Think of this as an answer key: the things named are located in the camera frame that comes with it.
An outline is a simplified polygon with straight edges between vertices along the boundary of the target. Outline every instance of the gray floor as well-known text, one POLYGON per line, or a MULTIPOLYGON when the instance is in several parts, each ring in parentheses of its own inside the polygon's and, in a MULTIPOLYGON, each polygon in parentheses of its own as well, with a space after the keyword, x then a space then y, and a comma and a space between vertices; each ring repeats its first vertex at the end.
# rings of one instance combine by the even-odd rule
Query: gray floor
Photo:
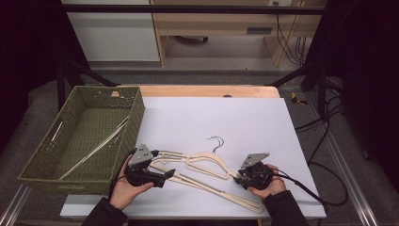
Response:
MULTIPOLYGON (((172 40, 168 49, 167 65, 162 69, 151 65, 134 70, 125 68, 117 72, 107 68, 107 71, 98 72, 124 84, 263 85, 276 81, 296 67, 287 62, 282 67, 273 67, 270 56, 259 39, 223 39, 211 37, 207 43, 195 43, 195 40, 172 40), (222 44, 224 41, 234 44, 226 46, 222 44), (250 47, 241 48, 242 45, 258 46, 264 51, 250 47), (214 66, 207 67, 209 58, 213 59, 211 61, 214 66)), ((86 80, 88 83, 93 83, 90 79, 86 80)), ((297 84, 300 80, 301 78, 297 78, 279 89, 281 97, 286 100, 295 127, 316 119, 311 105, 300 105, 291 101, 291 91, 298 90, 297 84)), ((301 100, 311 101, 315 91, 306 93, 298 91, 297 95, 301 100)), ((327 92, 327 97, 333 95, 332 92, 327 92)), ((0 156, 0 213, 7 208, 20 185, 16 177, 56 117, 56 83, 51 82, 33 90, 30 93, 30 100, 31 105, 20 126, 0 156)), ((370 204, 378 225, 399 225, 398 193, 380 166, 374 161, 363 158, 362 146, 345 115, 337 114, 331 118, 330 133, 353 171, 355 180, 370 204)), ((305 156, 309 158, 323 135, 323 130, 321 126, 317 126, 297 135, 305 156)), ((324 142, 314 160, 340 173, 330 152, 330 146, 324 142)), ((323 199, 338 202, 343 198, 343 189, 334 177, 315 166, 311 166, 311 173, 323 199)), ((71 221, 59 216, 64 200, 64 196, 44 195, 32 191, 18 220, 20 223, 31 219, 71 221)), ((344 206, 330 206, 322 225, 363 225, 363 223, 353 201, 349 201, 344 206)))

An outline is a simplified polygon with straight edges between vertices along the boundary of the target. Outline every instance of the white table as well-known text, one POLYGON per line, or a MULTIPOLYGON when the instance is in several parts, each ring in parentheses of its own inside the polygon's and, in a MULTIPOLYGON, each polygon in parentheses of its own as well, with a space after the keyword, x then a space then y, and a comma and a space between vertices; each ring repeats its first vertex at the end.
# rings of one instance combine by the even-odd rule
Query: white table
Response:
MULTIPOLYGON (((276 165, 317 194, 300 148, 286 104, 281 98, 144 97, 146 111, 137 146, 179 153, 211 152, 217 145, 211 136, 222 137, 216 150, 230 169, 239 170, 248 153, 270 153, 264 163, 276 165)), ((209 186, 257 201, 233 179, 224 181, 190 171, 182 164, 169 168, 209 186)), ((216 165, 207 167, 217 170, 216 165)), ((286 180, 306 218, 325 218, 323 206, 294 183, 286 180)), ((66 218, 85 218, 101 196, 70 195, 61 211, 66 218)), ((215 194, 166 181, 125 208, 129 218, 267 218, 215 194)))

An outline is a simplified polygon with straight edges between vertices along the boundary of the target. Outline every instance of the green basket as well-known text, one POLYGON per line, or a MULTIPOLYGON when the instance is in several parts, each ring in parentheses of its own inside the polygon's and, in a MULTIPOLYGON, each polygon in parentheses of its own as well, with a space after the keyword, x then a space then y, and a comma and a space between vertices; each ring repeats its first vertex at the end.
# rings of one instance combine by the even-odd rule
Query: green basket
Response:
POLYGON ((144 110, 138 87, 75 87, 18 180, 47 194, 106 195, 123 158, 136 145, 144 110), (126 117, 116 136, 59 180, 126 117))

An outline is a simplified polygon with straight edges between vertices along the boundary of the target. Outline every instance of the floor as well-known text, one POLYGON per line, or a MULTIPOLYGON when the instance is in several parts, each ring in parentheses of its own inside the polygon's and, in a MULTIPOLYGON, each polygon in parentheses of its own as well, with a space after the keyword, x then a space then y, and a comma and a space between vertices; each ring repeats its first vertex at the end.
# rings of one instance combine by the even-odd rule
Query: floor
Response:
MULTIPOLYGON (((173 38, 168 48, 167 64, 159 65, 134 63, 123 65, 115 71, 115 65, 96 64, 95 70, 110 80, 129 84, 240 84, 264 85, 276 81, 298 66, 284 61, 281 67, 274 67, 259 38, 221 38, 210 37, 208 42, 173 38)), ((298 77, 279 88, 279 93, 286 104, 294 127, 317 119, 314 111, 316 90, 302 92, 298 88, 301 77, 298 77), (292 101, 293 91, 299 102, 292 101)), ((88 83, 95 83, 85 78, 88 83)), ((327 91, 327 97, 336 95, 333 90, 327 91)), ((0 213, 7 210, 20 183, 16 180, 23 165, 35 151, 44 137, 53 119, 56 117, 56 84, 51 82, 35 89, 30 94, 31 105, 24 119, 15 131, 11 141, 0 156, 0 213)), ((330 109, 342 109, 339 99, 331 101, 330 109)), ((298 139, 309 159, 313 150, 324 134, 327 124, 311 127, 298 132, 298 139)), ((351 176, 359 187, 360 195, 366 200, 371 210, 372 218, 363 218, 357 206, 364 204, 355 196, 342 206, 330 206, 327 218, 321 225, 399 225, 399 195, 385 177, 378 163, 364 159, 362 146, 357 139, 344 111, 330 118, 329 134, 321 143, 319 151, 313 160, 328 167, 340 178, 343 178, 342 166, 336 162, 337 152, 346 160, 351 176)), ((310 165, 313 179, 323 199, 339 202, 344 196, 340 181, 318 165, 310 165)), ((24 208, 17 219, 19 225, 79 225, 74 220, 59 216, 59 211, 65 200, 63 196, 44 195, 32 191, 26 200, 24 208)), ((311 225, 317 221, 310 220, 311 225)))

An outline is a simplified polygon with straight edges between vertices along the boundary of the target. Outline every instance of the metal hanger hook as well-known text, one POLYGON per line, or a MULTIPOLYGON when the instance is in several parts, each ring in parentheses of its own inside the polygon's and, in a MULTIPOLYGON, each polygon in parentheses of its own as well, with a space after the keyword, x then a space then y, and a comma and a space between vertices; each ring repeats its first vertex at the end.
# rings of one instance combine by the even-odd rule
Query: metal hanger hook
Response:
POLYGON ((219 144, 216 147, 214 147, 214 150, 213 150, 213 153, 214 153, 214 152, 216 152, 216 149, 218 149, 218 148, 223 146, 224 140, 223 140, 222 137, 218 137, 218 136, 209 137, 208 140, 213 139, 213 138, 217 139, 217 141, 219 142, 219 144))

